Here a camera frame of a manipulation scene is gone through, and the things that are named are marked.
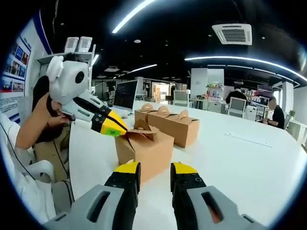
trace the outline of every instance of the cardboard box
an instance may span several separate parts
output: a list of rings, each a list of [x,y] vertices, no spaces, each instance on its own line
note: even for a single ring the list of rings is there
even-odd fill
[[[166,106],[161,106],[156,113],[148,114],[148,124],[174,137],[174,143],[185,148],[196,141],[200,121],[190,118],[187,110],[177,115],[170,113]]]
[[[153,106],[149,103],[142,106],[141,109],[134,111],[134,120],[143,120],[144,122],[148,122],[147,117],[150,113],[156,113],[157,110],[153,108]]]
[[[141,184],[170,167],[174,138],[137,120],[133,130],[115,138],[119,164],[131,159],[141,163]]]

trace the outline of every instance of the display board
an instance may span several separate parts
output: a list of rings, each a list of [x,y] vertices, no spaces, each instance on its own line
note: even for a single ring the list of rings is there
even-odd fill
[[[0,110],[10,120],[20,122],[18,98],[24,97],[25,77],[31,46],[26,38],[18,37],[11,48],[0,82]]]

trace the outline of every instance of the ceiling light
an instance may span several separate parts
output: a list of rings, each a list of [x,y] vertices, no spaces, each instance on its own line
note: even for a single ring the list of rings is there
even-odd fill
[[[95,64],[95,62],[97,61],[98,58],[99,58],[99,54],[96,54],[93,61],[92,61],[92,66]]]
[[[249,57],[233,57],[233,56],[206,56],[206,57],[190,57],[190,58],[186,58],[185,61],[193,61],[193,60],[200,60],[200,59],[238,59],[238,60],[246,60],[246,61],[255,61],[255,62],[260,62],[260,63],[264,63],[264,64],[268,64],[271,66],[275,66],[275,67],[279,67],[281,69],[284,69],[290,73],[295,74],[296,76],[300,77],[301,79],[307,81],[307,78],[305,78],[304,76],[300,75],[299,73],[288,69],[287,67],[269,62],[269,61],[264,61],[264,60],[259,60],[259,59],[254,59],[254,58],[249,58]]]
[[[133,71],[131,71],[129,73],[136,72],[136,71],[139,71],[139,70],[142,70],[142,69],[147,69],[147,68],[154,67],[154,66],[157,66],[157,64],[154,64],[154,65],[151,65],[151,66],[145,66],[145,67],[139,68],[139,69],[135,69],[135,70],[133,70]]]
[[[138,5],[136,8],[134,8],[133,11],[131,11],[112,31],[113,34],[116,34],[133,16],[135,16],[138,12],[140,12],[142,9],[144,9],[146,6],[148,6],[150,3],[154,2],[155,0],[145,0],[140,5]]]

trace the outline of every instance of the person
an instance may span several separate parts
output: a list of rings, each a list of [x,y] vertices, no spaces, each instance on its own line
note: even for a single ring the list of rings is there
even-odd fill
[[[235,86],[235,91],[230,92],[229,95],[227,96],[226,98],[227,104],[230,104],[230,98],[232,97],[247,100],[246,96],[241,92],[241,88],[238,85]]]
[[[69,53],[64,57],[63,61],[79,61],[84,62],[78,55]],[[34,110],[37,102],[49,92],[49,78],[47,76],[43,76],[38,79],[35,87],[33,88],[33,104],[32,111]],[[39,135],[36,143],[40,142],[50,142],[56,138],[58,138],[62,131],[66,122],[61,122],[63,119],[58,116],[56,112],[51,114],[51,118],[48,120],[46,127],[43,129],[41,134]]]
[[[69,211],[73,201],[70,183],[47,184],[35,180],[31,175],[24,176],[15,167],[13,157],[15,150],[25,151],[34,145],[46,127],[51,118],[47,110],[48,96],[48,93],[45,94],[37,102],[33,112],[22,126],[0,113],[0,149],[8,175],[25,206],[41,224],[62,211]],[[51,102],[51,107],[60,117],[57,120],[59,124],[67,121],[67,118],[59,111],[61,107],[59,103]]]
[[[272,120],[264,119],[262,122],[264,124],[274,126],[277,128],[284,129],[284,115],[283,110],[281,107],[277,104],[276,98],[271,97],[269,99],[269,109],[274,110],[273,118]]]

